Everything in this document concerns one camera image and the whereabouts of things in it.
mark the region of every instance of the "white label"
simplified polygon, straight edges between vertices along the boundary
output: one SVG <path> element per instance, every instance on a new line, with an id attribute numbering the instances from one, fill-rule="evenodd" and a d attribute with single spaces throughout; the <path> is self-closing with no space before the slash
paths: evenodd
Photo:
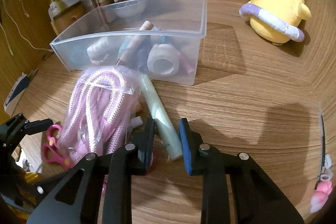
<path id="1" fill-rule="evenodd" d="M 51 12 L 53 16 L 56 16 L 61 12 L 61 9 L 59 8 L 58 3 L 55 1 L 50 3 L 50 8 L 51 8 Z"/>

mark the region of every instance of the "bottle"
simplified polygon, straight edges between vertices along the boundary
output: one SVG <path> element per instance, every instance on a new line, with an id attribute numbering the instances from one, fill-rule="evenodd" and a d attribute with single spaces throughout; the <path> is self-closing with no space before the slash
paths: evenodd
<path id="1" fill-rule="evenodd" d="M 57 0 L 50 0 L 50 8 L 51 8 L 53 17 L 55 17 L 62 11 L 60 3 Z"/>

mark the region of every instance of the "white ring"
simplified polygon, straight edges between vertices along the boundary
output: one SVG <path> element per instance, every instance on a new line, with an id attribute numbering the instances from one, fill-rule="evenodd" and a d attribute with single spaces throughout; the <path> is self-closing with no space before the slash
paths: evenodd
<path id="1" fill-rule="evenodd" d="M 330 169 L 325 169 L 323 174 L 320 176 L 321 181 L 329 181 L 333 178 L 333 172 Z"/>
<path id="2" fill-rule="evenodd" d="M 155 44 L 147 60 L 150 72 L 169 76 L 179 71 L 179 52 L 172 44 Z"/>

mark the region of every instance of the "wood grain surface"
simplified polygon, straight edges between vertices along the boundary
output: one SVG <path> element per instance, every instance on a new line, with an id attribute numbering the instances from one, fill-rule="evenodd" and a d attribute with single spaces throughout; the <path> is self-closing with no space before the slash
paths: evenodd
<path id="1" fill-rule="evenodd" d="M 300 25 L 305 41 L 280 47 L 239 17 L 247 1 L 208 0 L 207 36 L 193 86 L 153 84 L 175 126 L 186 117 L 205 142 L 225 153 L 249 153 L 308 222 L 320 166 L 321 113 L 327 152 L 336 156 L 336 0 L 306 0 L 313 17 Z M 52 56 L 41 64 L 16 113 L 62 121 L 79 73 L 67 72 Z M 22 147 L 33 168 L 50 176 L 61 168 L 41 163 L 44 141 L 43 134 L 25 137 Z M 134 223 L 199 223 L 202 179 L 187 176 L 182 160 L 171 162 L 158 139 L 155 149 L 157 168 L 132 180 Z"/>
<path id="2" fill-rule="evenodd" d="M 22 0 L 29 18 L 25 16 L 20 0 L 0 0 L 2 26 L 6 31 L 12 56 L 8 50 L 5 35 L 0 29 L 0 101 L 4 103 L 16 80 L 24 72 L 28 74 L 37 68 L 47 51 L 33 49 L 19 34 L 19 31 L 6 14 L 4 5 L 16 21 L 21 34 L 34 47 L 50 48 L 49 43 L 56 35 L 50 25 L 48 15 L 49 0 Z M 0 108 L 0 122 L 9 119 L 9 116 Z"/>

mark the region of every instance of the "scissors handle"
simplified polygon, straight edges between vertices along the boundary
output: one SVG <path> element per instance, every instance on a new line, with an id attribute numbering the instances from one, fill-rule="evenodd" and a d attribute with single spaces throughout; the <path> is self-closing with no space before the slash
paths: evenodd
<path id="1" fill-rule="evenodd" d="M 61 130 L 62 130 L 62 126 L 60 126 L 59 124 L 56 124 L 56 123 L 53 124 L 53 125 L 51 125 L 51 126 L 48 128 L 48 130 L 47 130 L 46 136 L 47 136 L 49 145 L 50 145 L 51 147 L 56 147 L 56 148 L 58 148 L 58 145 L 57 145 L 57 138 L 55 138 L 55 137 L 53 136 L 53 132 L 54 132 L 55 130 L 59 130 L 59 131 L 61 131 Z"/>
<path id="2" fill-rule="evenodd" d="M 48 163 L 57 163 L 60 164 L 64 169 L 70 169 L 73 167 L 73 164 L 67 157 L 62 157 L 57 153 L 54 147 L 50 146 L 49 143 L 44 143 L 42 145 L 42 159 Z"/>

